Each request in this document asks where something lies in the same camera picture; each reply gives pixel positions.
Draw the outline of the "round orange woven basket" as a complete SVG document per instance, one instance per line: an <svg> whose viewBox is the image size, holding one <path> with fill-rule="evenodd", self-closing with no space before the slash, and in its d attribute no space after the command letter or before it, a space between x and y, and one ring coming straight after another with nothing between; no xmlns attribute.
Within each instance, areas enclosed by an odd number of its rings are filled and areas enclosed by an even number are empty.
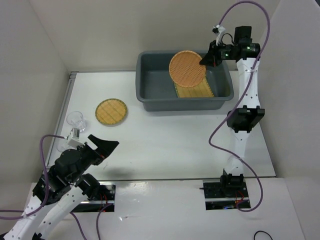
<svg viewBox="0 0 320 240"><path fill-rule="evenodd" d="M176 53L170 60L168 71L175 84L183 88L199 85L206 75L206 67L200 65L202 57L191 50Z"/></svg>

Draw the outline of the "square woven bamboo mat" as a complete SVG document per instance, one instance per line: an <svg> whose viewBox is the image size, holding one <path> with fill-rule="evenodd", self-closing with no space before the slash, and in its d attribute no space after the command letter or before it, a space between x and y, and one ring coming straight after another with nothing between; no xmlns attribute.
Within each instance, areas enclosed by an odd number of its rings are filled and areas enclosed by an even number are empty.
<svg viewBox="0 0 320 240"><path fill-rule="evenodd" d="M211 90L207 78L194 87L181 87L174 83L175 91L178 98L214 98L215 95Z"/></svg>

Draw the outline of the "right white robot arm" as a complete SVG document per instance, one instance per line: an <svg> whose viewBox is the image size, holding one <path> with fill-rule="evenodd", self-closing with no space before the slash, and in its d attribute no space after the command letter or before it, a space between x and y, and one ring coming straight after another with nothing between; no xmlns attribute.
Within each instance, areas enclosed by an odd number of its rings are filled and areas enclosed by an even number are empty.
<svg viewBox="0 0 320 240"><path fill-rule="evenodd" d="M244 187L244 160L247 140L253 128L264 117L258 97L258 68L261 47L253 43L250 26L238 26L234 31L231 44L222 41L225 33L223 27L217 25L213 29L218 36L209 44L206 55L200 65L217 67L223 61L236 62L239 76L239 98L235 110L227 114L226 124L234 136L233 149L226 167L220 177L219 192L223 197L235 197Z"/></svg>

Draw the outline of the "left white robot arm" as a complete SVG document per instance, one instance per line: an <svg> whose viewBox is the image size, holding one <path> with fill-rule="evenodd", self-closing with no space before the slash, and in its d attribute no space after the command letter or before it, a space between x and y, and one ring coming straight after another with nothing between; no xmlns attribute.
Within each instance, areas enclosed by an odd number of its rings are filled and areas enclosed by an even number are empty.
<svg viewBox="0 0 320 240"><path fill-rule="evenodd" d="M86 170L101 164L119 142L91 134L88 139L96 145L93 149L86 142L81 143L76 133L64 139L71 148L63 151L49 169L43 170L25 209L13 218L15 225L0 235L2 240L45 240L81 202L100 199L104 208L109 206L108 188Z"/></svg>

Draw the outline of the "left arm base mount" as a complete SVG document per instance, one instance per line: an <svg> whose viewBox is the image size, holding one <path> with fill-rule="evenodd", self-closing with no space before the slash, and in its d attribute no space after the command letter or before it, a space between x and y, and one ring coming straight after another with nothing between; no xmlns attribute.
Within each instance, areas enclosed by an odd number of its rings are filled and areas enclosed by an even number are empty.
<svg viewBox="0 0 320 240"><path fill-rule="evenodd" d="M82 201L71 212L72 213L98 213L114 212L116 198L116 184L108 181L100 182L100 190L93 197Z"/></svg>

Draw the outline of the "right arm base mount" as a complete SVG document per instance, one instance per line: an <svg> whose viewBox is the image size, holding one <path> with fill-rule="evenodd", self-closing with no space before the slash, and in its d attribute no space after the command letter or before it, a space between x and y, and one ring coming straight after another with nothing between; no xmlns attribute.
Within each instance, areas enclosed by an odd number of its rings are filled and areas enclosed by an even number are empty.
<svg viewBox="0 0 320 240"><path fill-rule="evenodd" d="M250 198L246 182L236 188L223 188L220 181L203 180L203 186L199 189L204 193L205 209L211 210L232 210L237 208L250 209Z"/></svg>

